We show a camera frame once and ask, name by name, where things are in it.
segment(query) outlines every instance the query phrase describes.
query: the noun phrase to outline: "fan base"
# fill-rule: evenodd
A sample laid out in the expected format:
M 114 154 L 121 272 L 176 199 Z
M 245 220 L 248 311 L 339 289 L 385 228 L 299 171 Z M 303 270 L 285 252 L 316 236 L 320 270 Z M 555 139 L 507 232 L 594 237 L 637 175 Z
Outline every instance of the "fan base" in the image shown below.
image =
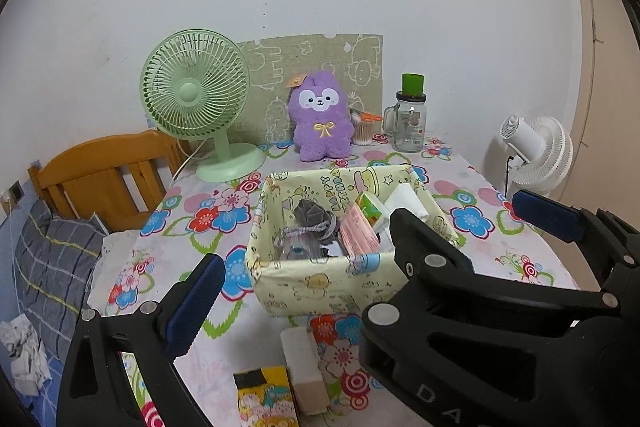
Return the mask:
M 219 160 L 216 151 L 198 162 L 196 176 L 207 183 L 237 180 L 255 171 L 264 162 L 264 153 L 250 143 L 229 144 L 230 157 Z

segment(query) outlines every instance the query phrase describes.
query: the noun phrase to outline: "blue wall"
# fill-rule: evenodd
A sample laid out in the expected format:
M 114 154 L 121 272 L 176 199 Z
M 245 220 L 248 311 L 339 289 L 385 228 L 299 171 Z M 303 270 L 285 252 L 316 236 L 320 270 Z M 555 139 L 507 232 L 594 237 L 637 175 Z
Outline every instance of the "blue wall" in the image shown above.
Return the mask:
M 28 219 L 29 210 L 37 199 L 30 181 L 23 184 L 22 189 L 24 197 L 11 214 L 0 223 L 0 321 L 5 322 L 18 316 L 13 272 L 14 251 L 22 226 Z M 12 380 L 9 354 L 2 344 L 0 344 L 0 366 L 7 378 Z

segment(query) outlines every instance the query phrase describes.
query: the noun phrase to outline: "beige door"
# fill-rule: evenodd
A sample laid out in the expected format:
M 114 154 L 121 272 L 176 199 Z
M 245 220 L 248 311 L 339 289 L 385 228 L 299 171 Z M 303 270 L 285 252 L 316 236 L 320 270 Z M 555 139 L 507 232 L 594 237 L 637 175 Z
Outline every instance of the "beige door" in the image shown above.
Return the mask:
M 580 0 L 584 60 L 572 129 L 577 152 L 561 203 L 610 210 L 640 230 L 640 50 L 621 0 Z M 575 245 L 548 242 L 583 289 L 597 289 Z

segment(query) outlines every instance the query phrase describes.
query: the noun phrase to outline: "stuffed animal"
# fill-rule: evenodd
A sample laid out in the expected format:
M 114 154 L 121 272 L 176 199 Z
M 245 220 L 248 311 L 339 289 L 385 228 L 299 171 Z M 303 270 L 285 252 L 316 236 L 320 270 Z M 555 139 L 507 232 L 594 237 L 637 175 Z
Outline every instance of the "stuffed animal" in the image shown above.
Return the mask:
M 325 158 L 347 158 L 355 131 L 349 117 L 347 97 L 329 71 L 308 74 L 291 91 L 289 116 L 296 123 L 293 141 L 300 159 L 314 162 Z

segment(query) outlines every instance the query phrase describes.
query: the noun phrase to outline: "gray rope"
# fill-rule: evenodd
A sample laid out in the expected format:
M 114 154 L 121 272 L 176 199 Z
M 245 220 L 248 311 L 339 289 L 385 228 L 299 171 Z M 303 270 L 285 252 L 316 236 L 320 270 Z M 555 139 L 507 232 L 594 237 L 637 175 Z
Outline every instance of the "gray rope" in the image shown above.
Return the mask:
M 277 237 L 274 241 L 274 245 L 278 248 L 284 247 L 284 240 L 286 237 L 294 237 L 296 235 L 302 235 L 306 232 L 324 232 L 321 237 L 318 238 L 318 241 L 324 241 L 325 239 L 331 237 L 335 233 L 335 227 L 338 223 L 335 214 L 329 212 L 331 215 L 331 221 L 323 221 L 322 223 L 318 223 L 312 227 L 297 227 L 295 229 L 290 229 L 289 227 L 284 227 L 282 229 L 282 233 L 280 237 Z

